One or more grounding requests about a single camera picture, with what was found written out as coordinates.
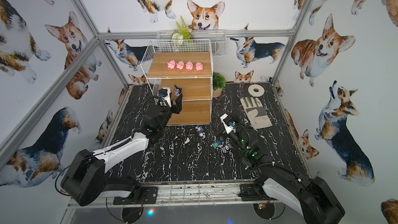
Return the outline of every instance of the pig toy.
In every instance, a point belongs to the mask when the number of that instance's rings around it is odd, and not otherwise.
[[[200,63],[200,62],[197,62],[197,63],[196,63],[196,70],[199,71],[199,72],[202,72],[202,70],[203,70],[203,64]]]
[[[177,70],[182,70],[184,68],[184,62],[179,61],[176,66],[177,66]]]
[[[174,60],[167,62],[167,68],[172,70],[176,66],[176,62]]]
[[[187,62],[185,64],[185,67],[187,68],[188,71],[191,71],[193,69],[193,64],[191,61]]]

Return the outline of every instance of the plant pot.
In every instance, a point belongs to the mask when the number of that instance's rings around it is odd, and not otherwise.
[[[213,98],[217,98],[218,96],[220,96],[222,93],[222,88],[213,90]]]

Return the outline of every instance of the wooden shelf board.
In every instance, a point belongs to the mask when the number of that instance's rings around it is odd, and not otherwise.
[[[208,100],[211,98],[211,78],[162,79],[160,88],[169,87],[172,101],[176,100],[174,85],[182,88],[182,101]]]
[[[180,114],[173,114],[167,125],[210,123],[210,101],[183,101]]]
[[[193,70],[188,71],[185,68],[178,71],[177,68],[169,70],[167,62],[174,60],[176,63],[184,61],[193,63]],[[195,64],[201,62],[203,64],[203,71],[198,72]],[[151,67],[148,72],[148,78],[184,78],[184,77],[211,77],[211,58],[210,52],[173,52],[162,53],[156,52],[153,58]]]

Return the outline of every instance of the black marble surface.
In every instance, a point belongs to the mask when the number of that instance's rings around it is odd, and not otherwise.
[[[257,132],[263,152],[268,152],[275,161],[294,171],[306,174],[271,85],[257,84],[265,89],[264,95],[259,98],[272,122],[271,127]],[[250,96],[250,85],[251,83],[227,83],[221,96],[213,99],[212,123],[215,126],[221,128],[220,116],[224,111],[233,112],[240,116],[241,123],[250,125],[239,101],[239,98]],[[133,87],[112,143],[125,139],[140,127],[141,103],[149,95],[148,86]],[[196,125],[166,127],[163,138],[149,145],[145,151],[114,166],[110,170],[110,177],[132,176],[140,182],[242,180],[257,177],[256,173],[245,170],[232,150],[223,153],[221,148],[212,147],[217,139],[223,145],[229,140],[215,137],[210,125],[202,125],[207,137],[201,138],[195,127]]]

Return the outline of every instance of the wire mesh frame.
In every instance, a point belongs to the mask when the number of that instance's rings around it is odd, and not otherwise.
[[[172,30],[159,31],[157,34],[158,40],[170,40],[172,38]],[[193,39],[209,39],[212,47],[213,56],[225,55],[226,32],[224,30],[204,31],[200,33],[193,33]]]

